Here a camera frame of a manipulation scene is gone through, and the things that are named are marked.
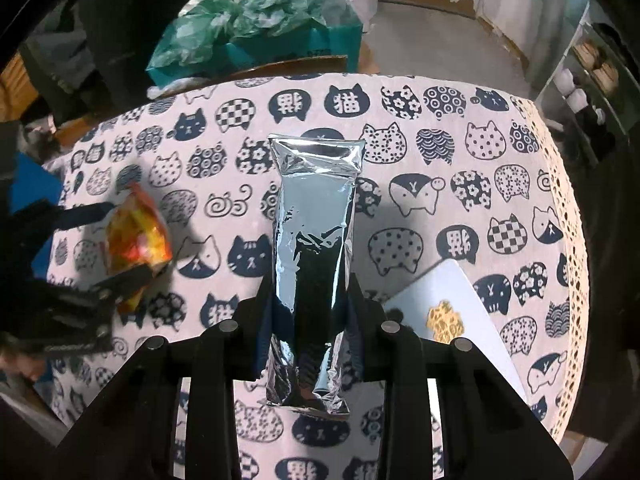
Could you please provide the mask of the person left hand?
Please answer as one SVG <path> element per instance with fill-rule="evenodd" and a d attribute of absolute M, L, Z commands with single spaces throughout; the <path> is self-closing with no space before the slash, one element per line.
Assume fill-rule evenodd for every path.
<path fill-rule="evenodd" d="M 2 372 L 17 374 L 36 382 L 47 370 L 46 361 L 10 349 L 2 349 L 0 353 Z"/>

